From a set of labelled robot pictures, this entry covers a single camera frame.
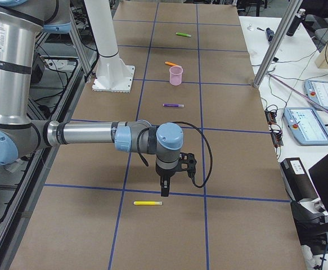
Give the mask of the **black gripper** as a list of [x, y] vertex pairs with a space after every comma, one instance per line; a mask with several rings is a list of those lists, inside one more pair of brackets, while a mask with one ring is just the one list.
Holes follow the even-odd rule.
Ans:
[[179, 165], [171, 169], [164, 169], [158, 165], [155, 167], [157, 174], [160, 177], [161, 196], [169, 196], [169, 182], [170, 178], [179, 172], [181, 169]]

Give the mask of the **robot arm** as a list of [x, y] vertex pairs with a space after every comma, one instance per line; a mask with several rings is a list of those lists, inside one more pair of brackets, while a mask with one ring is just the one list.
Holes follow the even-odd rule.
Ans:
[[68, 1], [0, 1], [0, 166], [36, 150], [73, 143], [113, 143], [124, 152], [155, 155], [161, 195], [183, 171], [183, 130], [177, 124], [134, 122], [70, 124], [31, 120], [27, 104], [35, 38], [39, 32], [68, 33]]

